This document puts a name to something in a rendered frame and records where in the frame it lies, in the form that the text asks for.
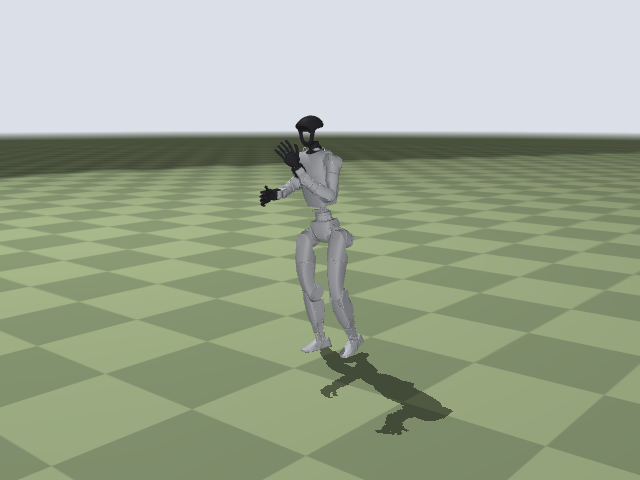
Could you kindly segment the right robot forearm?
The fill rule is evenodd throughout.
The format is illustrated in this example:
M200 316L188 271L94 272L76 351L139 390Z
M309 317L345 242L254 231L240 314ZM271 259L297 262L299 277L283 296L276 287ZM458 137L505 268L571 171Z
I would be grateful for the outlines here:
M295 187L294 183L290 182L291 179L288 182L286 182L284 184L284 186L282 186L281 188L280 187L278 188L278 189L280 189L280 191L277 191L277 193L278 193L277 199L281 199L281 198L285 199L289 194L292 194L293 192L295 192L296 187Z

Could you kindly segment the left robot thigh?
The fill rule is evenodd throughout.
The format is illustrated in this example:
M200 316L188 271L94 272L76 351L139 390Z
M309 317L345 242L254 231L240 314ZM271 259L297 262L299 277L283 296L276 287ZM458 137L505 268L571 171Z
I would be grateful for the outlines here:
M346 248L353 244L353 235L343 228L334 226L330 235L327 252L327 274L329 284L329 300L337 302L343 293L345 271L348 262Z

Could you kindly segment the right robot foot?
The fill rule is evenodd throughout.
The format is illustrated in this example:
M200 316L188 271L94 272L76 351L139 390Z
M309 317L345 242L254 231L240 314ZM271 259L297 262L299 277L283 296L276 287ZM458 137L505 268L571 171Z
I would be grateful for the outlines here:
M321 337L320 337L321 339ZM308 345L306 345L305 347L303 347L301 349L302 352L313 352L313 351L317 351L320 350L322 348L325 347L329 347L331 346L331 341L328 337L325 337L324 341L319 341L319 339L314 339L312 342L310 342Z

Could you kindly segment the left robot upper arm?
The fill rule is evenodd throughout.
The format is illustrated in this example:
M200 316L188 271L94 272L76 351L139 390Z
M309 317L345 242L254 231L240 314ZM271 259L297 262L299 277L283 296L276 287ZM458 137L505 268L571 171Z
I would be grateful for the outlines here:
M342 159L333 154L325 154L324 166L326 167L326 184L327 187L335 192L335 197L332 200L327 200L321 196L320 200L324 203L329 203L335 200L337 195L337 187L339 181L339 172L342 167Z

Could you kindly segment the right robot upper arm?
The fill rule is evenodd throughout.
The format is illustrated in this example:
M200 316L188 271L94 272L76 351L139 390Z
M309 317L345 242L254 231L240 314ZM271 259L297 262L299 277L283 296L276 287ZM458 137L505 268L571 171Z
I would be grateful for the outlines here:
M299 152L299 153L301 153L301 152ZM294 173L293 173L293 172L292 172L292 174L294 175ZM291 181L290 181L290 182L294 183L294 185L295 185L295 187L296 187L296 190L300 190L300 189L302 189L301 184L300 184L300 182L299 182L299 179L298 179L295 175L293 176L293 178L291 179Z

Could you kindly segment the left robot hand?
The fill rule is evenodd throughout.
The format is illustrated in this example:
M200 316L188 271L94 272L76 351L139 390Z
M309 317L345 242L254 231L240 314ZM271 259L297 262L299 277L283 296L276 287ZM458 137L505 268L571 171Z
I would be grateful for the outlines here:
M302 163L299 163L300 158L299 158L299 149L298 149L298 146L297 146L297 144L296 144L296 143L294 143L294 147L295 147L295 150L296 150L296 152L294 152L294 150L293 150L292 146L290 145L290 143L289 143L287 140L285 140L285 142L286 142L286 143L287 143L287 145L289 146L289 148L290 148L291 152L290 152L290 150L287 148L287 146L286 146L283 142L280 142L280 143L281 143L281 144L283 145L283 147L286 149L286 151L288 152L288 154L283 150L283 148L282 148L281 146L277 145L277 147L278 147L278 148L283 152L283 154L284 154L286 157L284 157L284 156L283 156L283 155L282 155L282 154L281 154L277 149L275 149L275 151L279 154L279 156L284 160L284 162L285 162L288 166L292 167L292 168L291 168L292 172L294 173L294 175L295 175L297 178L299 178L295 171L297 171L298 169L300 169L301 167L303 167L303 169L304 169L304 170L305 170L305 172L306 172L306 169L304 168L304 166L302 165Z

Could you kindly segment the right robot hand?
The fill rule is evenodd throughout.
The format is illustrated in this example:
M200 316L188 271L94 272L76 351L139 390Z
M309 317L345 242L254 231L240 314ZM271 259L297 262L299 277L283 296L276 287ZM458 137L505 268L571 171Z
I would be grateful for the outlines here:
M260 202L262 202L261 206L263 206L263 207L265 207L265 205L264 205L265 203L269 203L271 200L279 200L279 199L277 199L277 197L278 197L277 191L280 191L280 189L272 189L271 190L266 185L264 187L265 187L266 190L260 191L260 193L262 194L262 195L260 195L260 198L262 198L262 199L260 199Z

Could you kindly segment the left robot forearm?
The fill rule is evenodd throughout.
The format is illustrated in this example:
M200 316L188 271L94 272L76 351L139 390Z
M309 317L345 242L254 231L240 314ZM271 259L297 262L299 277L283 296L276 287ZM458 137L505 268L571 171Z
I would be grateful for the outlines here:
M322 185L321 183L318 183L315 179L312 179L311 176L305 172L303 167L295 172L299 177L298 179L300 184L306 186L306 188L311 191L314 196L319 195L327 200L334 199L335 192L332 189Z

